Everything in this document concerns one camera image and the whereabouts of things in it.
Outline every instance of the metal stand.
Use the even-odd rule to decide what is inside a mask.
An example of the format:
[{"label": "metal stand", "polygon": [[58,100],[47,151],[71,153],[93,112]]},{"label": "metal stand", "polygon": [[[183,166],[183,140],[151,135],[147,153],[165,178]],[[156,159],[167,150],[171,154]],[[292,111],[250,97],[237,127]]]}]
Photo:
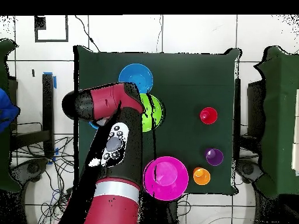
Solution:
[{"label": "metal stand", "polygon": [[[9,88],[12,92],[11,101],[16,105],[16,88],[18,82],[16,78],[10,78]],[[13,134],[11,136],[11,151],[15,151],[24,146],[43,142],[44,155],[51,159],[54,155],[54,111],[53,111],[53,77],[43,75],[43,130],[28,132],[25,134]]]}]

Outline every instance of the red cup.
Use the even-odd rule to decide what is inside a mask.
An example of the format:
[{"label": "red cup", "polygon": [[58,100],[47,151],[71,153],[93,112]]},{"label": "red cup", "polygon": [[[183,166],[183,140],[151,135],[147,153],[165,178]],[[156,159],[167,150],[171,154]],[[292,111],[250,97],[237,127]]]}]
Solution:
[{"label": "red cup", "polygon": [[202,109],[199,117],[204,124],[212,124],[217,120],[217,111],[212,107],[206,107]]}]

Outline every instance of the orange cup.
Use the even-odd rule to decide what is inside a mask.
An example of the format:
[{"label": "orange cup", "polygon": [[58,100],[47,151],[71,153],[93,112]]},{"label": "orange cup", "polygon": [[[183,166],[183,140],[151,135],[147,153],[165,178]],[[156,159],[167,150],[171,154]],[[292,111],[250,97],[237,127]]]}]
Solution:
[{"label": "orange cup", "polygon": [[196,167],[193,170],[193,180],[196,184],[204,186],[211,180],[211,175],[208,170],[203,169],[202,167]]}]

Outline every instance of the blue bowl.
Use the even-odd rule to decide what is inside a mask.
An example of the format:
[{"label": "blue bowl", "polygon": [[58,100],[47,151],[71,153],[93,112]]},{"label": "blue bowl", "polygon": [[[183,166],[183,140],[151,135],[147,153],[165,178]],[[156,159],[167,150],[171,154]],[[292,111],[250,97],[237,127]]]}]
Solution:
[{"label": "blue bowl", "polygon": [[96,125],[94,125],[91,121],[90,122],[88,122],[88,124],[90,124],[92,127],[94,127],[94,129],[99,129],[99,127],[98,126],[96,126]]},{"label": "blue bowl", "polygon": [[152,89],[152,72],[143,64],[129,64],[119,74],[119,82],[133,82],[139,93],[148,93]]}]

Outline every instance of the green bowl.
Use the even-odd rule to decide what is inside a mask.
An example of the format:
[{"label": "green bowl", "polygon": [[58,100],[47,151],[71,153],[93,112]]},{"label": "green bowl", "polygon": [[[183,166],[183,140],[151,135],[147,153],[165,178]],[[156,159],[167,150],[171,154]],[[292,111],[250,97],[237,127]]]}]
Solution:
[{"label": "green bowl", "polygon": [[142,114],[142,131],[147,132],[153,129],[156,129],[160,125],[164,117],[164,110],[160,101],[153,95],[151,95],[151,99],[154,105],[154,109],[152,111],[150,99],[145,93],[140,94],[140,98],[142,104],[145,108],[145,112]]}]

